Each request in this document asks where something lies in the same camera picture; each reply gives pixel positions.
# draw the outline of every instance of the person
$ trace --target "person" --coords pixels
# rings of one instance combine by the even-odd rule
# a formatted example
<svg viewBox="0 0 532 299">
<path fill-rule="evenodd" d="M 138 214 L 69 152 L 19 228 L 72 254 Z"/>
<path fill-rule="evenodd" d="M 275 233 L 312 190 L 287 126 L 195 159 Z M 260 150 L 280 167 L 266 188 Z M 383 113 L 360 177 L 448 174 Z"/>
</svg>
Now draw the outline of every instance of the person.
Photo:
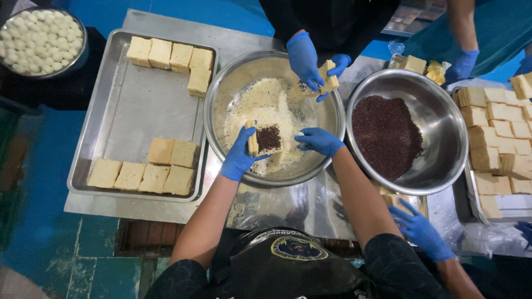
<svg viewBox="0 0 532 299">
<path fill-rule="evenodd" d="M 384 29 L 399 0 L 259 0 L 288 51 L 294 73 L 313 91 L 325 82 L 318 74 L 320 54 L 333 54 L 336 67 L 328 76 L 340 77 L 362 50 Z M 327 95 L 317 98 L 317 102 Z"/>
<path fill-rule="evenodd" d="M 530 0 L 448 0 L 447 13 L 409 38 L 403 55 L 450 62 L 446 85 L 480 77 L 532 43 L 530 11 Z M 520 63 L 531 69 L 532 53 Z"/>
<path fill-rule="evenodd" d="M 242 236 L 232 248 L 219 246 L 242 175 L 265 158 L 246 153 L 246 141 L 254 132 L 254 127 L 240 130 L 219 175 L 179 235 L 169 267 L 145 298 L 483 298 L 428 220 L 405 201 L 412 214 L 388 208 L 344 143 L 319 128 L 303 129 L 304 136 L 295 139 L 306 143 L 301 150 L 332 157 L 366 274 L 292 228 L 262 229 Z M 402 233 L 436 263 L 449 293 Z M 230 260 L 211 273 L 208 282 L 206 271 L 214 272 L 215 252 L 222 251 L 230 252 Z"/>
</svg>

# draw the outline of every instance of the peeled egg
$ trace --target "peeled egg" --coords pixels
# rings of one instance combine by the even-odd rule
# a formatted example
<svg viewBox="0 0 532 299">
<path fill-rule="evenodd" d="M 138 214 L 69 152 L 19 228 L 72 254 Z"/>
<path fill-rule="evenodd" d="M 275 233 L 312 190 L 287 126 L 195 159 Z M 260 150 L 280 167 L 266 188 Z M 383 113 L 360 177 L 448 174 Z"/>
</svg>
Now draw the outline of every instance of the peeled egg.
<svg viewBox="0 0 532 299">
<path fill-rule="evenodd" d="M 68 61 L 71 61 L 72 59 L 74 59 L 74 56 L 70 54 L 69 52 L 62 51 L 61 55 L 63 55 L 63 58 Z"/>
<path fill-rule="evenodd" d="M 35 49 L 37 46 L 33 40 L 26 40 L 26 47 Z"/>
<path fill-rule="evenodd" d="M 28 65 L 29 65 L 29 62 L 28 62 L 27 59 L 25 59 L 25 58 L 21 58 L 21 59 L 19 59 L 18 64 L 19 64 L 20 66 L 22 66 L 22 67 L 26 67 L 26 68 L 27 68 Z"/>
<path fill-rule="evenodd" d="M 13 65 L 15 62 L 9 59 L 9 57 L 4 58 L 4 63 L 7 65 Z"/>
<path fill-rule="evenodd" d="M 69 42 L 77 41 L 77 40 L 76 40 L 76 36 L 75 36 L 74 34 L 68 35 L 68 36 L 66 37 L 66 39 L 67 39 Z"/>
<path fill-rule="evenodd" d="M 32 23 L 37 23 L 37 17 L 33 14 L 29 15 L 28 16 L 28 21 L 32 22 Z"/>
<path fill-rule="evenodd" d="M 5 30 L 0 31 L 0 36 L 3 40 L 12 40 L 13 37 Z"/>
<path fill-rule="evenodd" d="M 36 64 L 34 63 L 30 63 L 29 66 L 28 66 L 28 69 L 32 72 L 39 72 L 40 71 L 40 67 L 38 67 Z"/>
<path fill-rule="evenodd" d="M 52 64 L 52 69 L 54 71 L 59 71 L 63 68 L 63 65 L 61 64 L 61 62 L 54 62 L 54 64 Z"/>
<path fill-rule="evenodd" d="M 70 50 L 70 44 L 62 43 L 62 44 L 59 44 L 58 48 L 61 51 L 68 51 Z"/>
<path fill-rule="evenodd" d="M 16 55 L 16 54 L 9 54 L 7 56 L 7 58 L 11 61 L 13 61 L 14 63 L 16 63 L 18 60 L 19 60 L 19 57 Z"/>
<path fill-rule="evenodd" d="M 59 11 L 54 11 L 54 16 L 55 16 L 56 19 L 57 18 L 63 19 L 65 17 L 65 15 L 62 14 L 61 12 L 59 12 Z"/>
<path fill-rule="evenodd" d="M 79 50 L 81 48 L 81 43 L 78 40 L 72 42 L 72 48 Z"/>
<path fill-rule="evenodd" d="M 31 15 L 31 12 L 29 12 L 29 11 L 23 11 L 23 12 L 20 13 L 20 16 L 23 19 L 27 18 L 29 15 Z"/>
<path fill-rule="evenodd" d="M 73 21 L 73 22 L 70 22 L 70 28 L 74 30 L 79 29 L 79 25 L 75 21 Z"/>
<path fill-rule="evenodd" d="M 50 32 L 51 33 L 57 34 L 58 31 L 59 31 L 59 27 L 56 24 L 50 25 Z"/>
<path fill-rule="evenodd" d="M 51 65 L 43 65 L 43 72 L 45 72 L 46 74 L 52 73 L 53 71 L 54 69 L 52 69 Z"/>
<path fill-rule="evenodd" d="M 68 50 L 68 53 L 72 54 L 72 56 L 76 57 L 78 55 L 78 50 L 74 49 L 74 48 L 70 48 L 70 50 Z"/>
<path fill-rule="evenodd" d="M 60 37 L 67 37 L 67 31 L 65 29 L 59 29 L 57 35 L 59 35 Z"/>
<path fill-rule="evenodd" d="M 52 55 L 52 58 L 54 59 L 54 61 L 61 62 L 63 60 L 63 55 L 57 52 Z"/>
<path fill-rule="evenodd" d="M 5 40 L 4 45 L 8 49 L 15 49 L 15 42 L 12 40 Z"/>
<path fill-rule="evenodd" d="M 44 65 L 49 65 L 49 66 L 52 66 L 52 64 L 54 64 L 55 60 L 51 57 L 47 57 L 46 59 L 44 59 Z"/>
<path fill-rule="evenodd" d="M 26 48 L 25 52 L 27 57 L 32 57 L 35 55 L 35 49 L 33 48 Z"/>
<path fill-rule="evenodd" d="M 24 51 L 26 49 L 26 43 L 18 39 L 15 41 L 15 48 L 19 51 Z"/>
</svg>

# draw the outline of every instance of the gloved hand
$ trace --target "gloved hand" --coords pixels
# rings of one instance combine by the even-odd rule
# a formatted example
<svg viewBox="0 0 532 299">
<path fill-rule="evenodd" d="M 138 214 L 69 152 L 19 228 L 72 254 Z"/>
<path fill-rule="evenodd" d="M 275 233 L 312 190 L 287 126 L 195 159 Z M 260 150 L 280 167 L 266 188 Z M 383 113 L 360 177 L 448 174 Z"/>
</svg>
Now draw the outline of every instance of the gloved hand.
<svg viewBox="0 0 532 299">
<path fill-rule="evenodd" d="M 310 40 L 309 33 L 302 31 L 294 35 L 287 43 L 288 60 L 290 68 L 314 92 L 318 91 L 319 85 L 325 85 L 325 80 L 318 72 L 318 55 L 314 44 Z"/>
<path fill-rule="evenodd" d="M 336 78 L 340 78 L 342 73 L 344 72 L 345 68 L 351 63 L 351 57 L 347 54 L 335 54 L 331 58 L 332 62 L 336 64 L 336 67 L 333 69 L 330 69 L 327 71 L 328 76 L 336 76 Z M 316 102 L 321 102 L 323 99 L 328 96 L 329 93 L 326 93 L 324 95 L 319 96 L 316 99 Z"/>
<path fill-rule="evenodd" d="M 445 86 L 468 79 L 479 53 L 479 50 L 462 51 L 453 65 L 445 72 Z"/>
<path fill-rule="evenodd" d="M 305 136 L 294 137 L 296 141 L 307 143 L 298 145 L 302 151 L 313 150 L 324 156 L 333 157 L 345 144 L 333 134 L 320 128 L 306 128 L 300 131 Z"/>
<path fill-rule="evenodd" d="M 528 247 L 532 246 L 532 224 L 524 221 L 519 221 L 516 225 L 514 225 L 514 227 L 522 231 L 523 233 L 521 235 L 523 236 L 523 238 L 526 239 L 526 241 L 528 241 L 525 250 L 528 249 Z"/>
<path fill-rule="evenodd" d="M 399 201 L 409 209 L 413 215 L 407 214 L 394 206 L 389 206 L 388 210 L 394 219 L 402 227 L 399 231 L 403 235 L 418 245 L 433 262 L 443 262 L 454 257 L 454 253 L 445 244 L 438 232 L 430 225 L 429 220 L 416 211 L 408 202 L 400 198 Z"/>
<path fill-rule="evenodd" d="M 235 143 L 229 150 L 226 160 L 222 164 L 220 174 L 233 181 L 240 181 L 244 172 L 246 172 L 253 163 L 258 160 L 266 159 L 271 155 L 264 155 L 260 157 L 250 157 L 247 152 L 247 139 L 255 133 L 255 127 L 246 129 L 242 127 Z"/>
</svg>

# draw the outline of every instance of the stainless steel tray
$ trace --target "stainless steel tray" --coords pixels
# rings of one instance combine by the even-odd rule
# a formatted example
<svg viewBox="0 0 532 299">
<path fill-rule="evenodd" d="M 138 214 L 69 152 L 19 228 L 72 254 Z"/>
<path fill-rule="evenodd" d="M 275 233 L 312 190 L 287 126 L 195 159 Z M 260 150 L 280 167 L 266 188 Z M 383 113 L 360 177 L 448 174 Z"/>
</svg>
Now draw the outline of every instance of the stainless steel tray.
<svg viewBox="0 0 532 299">
<path fill-rule="evenodd" d="M 452 98 L 457 102 L 456 94 L 460 86 L 454 87 L 451 91 Z M 491 222 L 496 223 L 511 223 L 516 221 L 532 221 L 532 195 L 514 194 L 514 195 L 496 195 L 495 200 L 501 212 L 502 218 L 487 219 L 480 207 L 480 200 L 478 197 L 477 184 L 475 182 L 475 175 L 473 174 L 473 167 L 469 155 L 467 163 L 464 167 L 465 183 L 467 185 L 467 196 L 471 205 L 473 216 L 480 222 L 489 225 Z"/>
<path fill-rule="evenodd" d="M 406 57 L 400 54 L 392 55 L 392 58 L 390 58 L 390 62 L 388 63 L 388 69 L 398 69 L 399 64 L 401 64 L 401 62 L 403 62 L 405 59 Z M 427 74 L 427 67 L 425 67 L 423 74 Z"/>
<path fill-rule="evenodd" d="M 131 64 L 126 52 L 132 36 L 168 40 L 121 29 L 109 34 L 70 168 L 68 188 L 77 194 L 193 201 L 201 195 L 207 154 L 203 99 L 188 95 L 189 74 Z M 213 51 L 212 75 L 216 75 L 219 53 L 215 48 L 170 41 Z M 93 160 L 102 157 L 148 163 L 148 150 L 154 137 L 192 141 L 200 146 L 194 190 L 188 196 L 87 186 Z"/>
</svg>

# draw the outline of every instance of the cake slice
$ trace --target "cake slice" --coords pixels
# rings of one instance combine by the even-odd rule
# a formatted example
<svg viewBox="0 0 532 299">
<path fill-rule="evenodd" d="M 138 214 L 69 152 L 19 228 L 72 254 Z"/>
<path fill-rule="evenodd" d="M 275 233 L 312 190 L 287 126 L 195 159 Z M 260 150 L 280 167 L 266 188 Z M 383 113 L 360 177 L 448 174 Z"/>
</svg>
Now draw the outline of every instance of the cake slice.
<svg viewBox="0 0 532 299">
<path fill-rule="evenodd" d="M 192 58 L 192 49 L 190 45 L 174 44 L 172 46 L 172 55 L 170 55 L 170 68 L 174 72 L 190 74 L 190 58 Z"/>
<path fill-rule="evenodd" d="M 87 185 L 100 188 L 113 188 L 121 168 L 122 162 L 98 158 L 96 159 L 96 165 L 94 165 L 93 173 L 90 175 Z"/>
<path fill-rule="evenodd" d="M 128 53 L 126 57 L 132 64 L 140 65 L 141 67 L 151 68 L 149 63 L 149 50 L 152 48 L 152 41 L 141 37 L 131 37 Z"/>
<path fill-rule="evenodd" d="M 170 55 L 172 54 L 172 42 L 152 38 L 152 48 L 149 51 L 149 63 L 159 69 L 170 69 Z"/>
</svg>

